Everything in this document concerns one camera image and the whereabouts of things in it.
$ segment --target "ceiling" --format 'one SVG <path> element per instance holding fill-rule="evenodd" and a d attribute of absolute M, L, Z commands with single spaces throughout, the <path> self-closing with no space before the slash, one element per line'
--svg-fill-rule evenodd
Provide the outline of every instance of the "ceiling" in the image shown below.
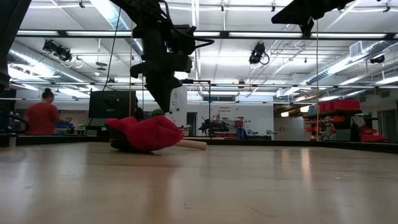
<path fill-rule="evenodd" d="M 195 20 L 198 30 L 258 30 L 258 31 L 294 31 L 299 32 L 297 26 L 272 24 L 271 17 L 276 12 L 271 12 L 271 0 L 192 0 L 199 2 L 198 15 Z M 170 6 L 170 14 L 174 24 L 193 24 L 191 0 L 167 1 Z M 84 9 L 77 7 L 80 1 L 71 0 L 32 0 L 21 29 L 38 30 L 112 30 L 107 20 L 101 15 L 97 8 L 93 7 L 89 0 L 83 0 L 86 6 Z M 221 4 L 224 2 L 226 9 L 221 11 Z M 288 5 L 291 0 L 278 0 L 275 2 L 276 11 Z M 382 12 L 386 3 L 391 7 L 389 12 Z M 346 14 L 331 11 L 318 20 L 320 32 L 397 32 L 398 25 L 398 2 L 382 0 L 362 0 Z M 81 68 L 72 66 L 71 69 L 86 76 L 93 82 L 105 82 L 106 73 L 97 71 L 97 61 L 109 63 L 110 49 L 113 39 L 102 39 L 98 49 L 98 39 L 68 39 L 53 38 L 56 43 L 71 49 L 71 52 L 83 61 Z M 319 69 L 326 63 L 349 52 L 349 46 L 356 41 L 352 40 L 321 40 L 318 43 L 311 40 L 248 40 L 248 39 L 217 39 L 211 46 L 200 49 L 200 79 L 211 80 L 220 83 L 237 83 L 244 80 L 246 83 L 286 83 L 299 84 L 306 75 L 317 68 L 317 44 Z M 39 37 L 18 37 L 16 42 L 26 46 L 42 55 L 45 42 Z M 248 58 L 251 50 L 257 42 L 263 42 L 268 49 L 271 63 L 263 68 L 249 66 Z M 139 63 L 138 58 L 130 61 L 130 46 L 124 39 L 116 39 L 114 55 L 109 69 L 109 76 L 116 78 L 117 82 L 129 82 L 129 68 Z M 389 53 L 388 59 L 395 60 L 395 54 Z M 345 79 L 358 75 L 362 72 L 364 63 L 350 68 L 339 74 Z M 180 78 L 197 79 L 195 72 L 188 74 L 177 74 Z M 328 84 L 337 84 L 341 77 L 332 76 Z M 118 86 L 115 89 L 127 88 Z"/>

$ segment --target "red shirt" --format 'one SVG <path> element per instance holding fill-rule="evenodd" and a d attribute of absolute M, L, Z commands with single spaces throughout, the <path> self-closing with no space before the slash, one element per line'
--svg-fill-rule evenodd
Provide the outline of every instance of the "red shirt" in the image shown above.
<path fill-rule="evenodd" d="M 27 109 L 26 116 L 30 125 L 29 134 L 54 134 L 55 122 L 59 119 L 58 109 L 54 105 L 36 103 Z"/>

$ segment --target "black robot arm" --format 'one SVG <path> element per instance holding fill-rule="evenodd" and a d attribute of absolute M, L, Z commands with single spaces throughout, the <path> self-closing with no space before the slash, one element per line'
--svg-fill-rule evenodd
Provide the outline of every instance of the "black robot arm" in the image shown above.
<path fill-rule="evenodd" d="M 111 0 L 123 9 L 137 24 L 133 29 L 134 38 L 140 38 L 144 46 L 143 63 L 132 66 L 130 76 L 138 74 L 146 77 L 146 88 L 164 112 L 169 112 L 170 95 L 174 88 L 182 86 L 174 77 L 174 72 L 190 73 L 192 60 L 189 55 L 198 47 L 214 43 L 193 36 L 196 27 L 174 26 L 169 7 L 160 0 Z M 166 12 L 160 7 L 166 6 Z M 195 41 L 206 42 L 196 46 Z"/>

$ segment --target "wooden stick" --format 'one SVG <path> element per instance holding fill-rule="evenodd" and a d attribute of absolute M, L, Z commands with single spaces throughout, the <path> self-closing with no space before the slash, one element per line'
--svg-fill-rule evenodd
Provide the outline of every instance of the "wooden stick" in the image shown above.
<path fill-rule="evenodd" d="M 191 141 L 191 140 L 181 140 L 175 146 L 180 147 L 188 147 L 192 149 L 200 149 L 200 150 L 207 150 L 207 143 L 199 142 L 199 141 Z"/>

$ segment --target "doorway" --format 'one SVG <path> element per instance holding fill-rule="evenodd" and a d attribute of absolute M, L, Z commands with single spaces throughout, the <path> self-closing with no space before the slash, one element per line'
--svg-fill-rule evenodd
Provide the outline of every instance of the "doorway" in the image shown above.
<path fill-rule="evenodd" d="M 197 135 L 197 116 L 196 112 L 187 113 L 187 125 L 190 125 L 189 134 L 190 137 L 195 137 Z"/>
<path fill-rule="evenodd" d="M 398 142 L 397 110 L 379 111 L 379 132 L 390 142 Z"/>

